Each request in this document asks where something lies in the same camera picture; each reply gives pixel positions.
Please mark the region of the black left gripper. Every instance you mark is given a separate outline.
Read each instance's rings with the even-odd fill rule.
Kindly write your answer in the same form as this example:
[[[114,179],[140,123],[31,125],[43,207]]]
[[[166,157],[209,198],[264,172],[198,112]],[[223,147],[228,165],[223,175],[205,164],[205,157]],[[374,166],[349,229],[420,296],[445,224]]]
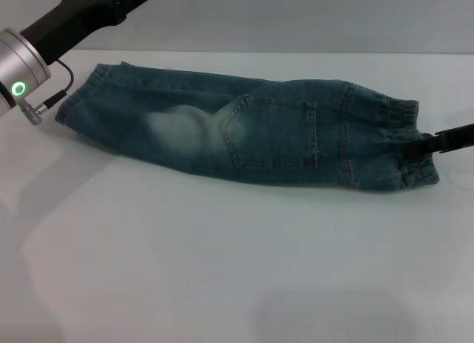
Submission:
[[[51,65],[97,30],[122,23],[148,0],[60,0],[20,32]]]

